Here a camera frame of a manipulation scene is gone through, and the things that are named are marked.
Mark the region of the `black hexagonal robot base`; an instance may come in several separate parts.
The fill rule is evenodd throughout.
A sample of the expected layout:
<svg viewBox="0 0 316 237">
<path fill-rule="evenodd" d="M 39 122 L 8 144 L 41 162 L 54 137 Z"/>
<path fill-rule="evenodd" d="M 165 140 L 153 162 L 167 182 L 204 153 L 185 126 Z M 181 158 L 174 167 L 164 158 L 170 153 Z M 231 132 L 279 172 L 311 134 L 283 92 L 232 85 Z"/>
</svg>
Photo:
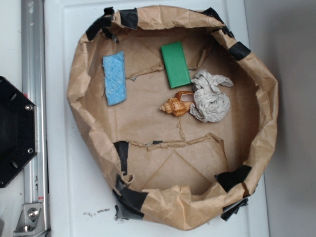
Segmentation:
<svg viewBox="0 0 316 237">
<path fill-rule="evenodd" d="M 0 187 L 5 188 L 37 154 L 36 105 L 0 78 Z"/>
</svg>

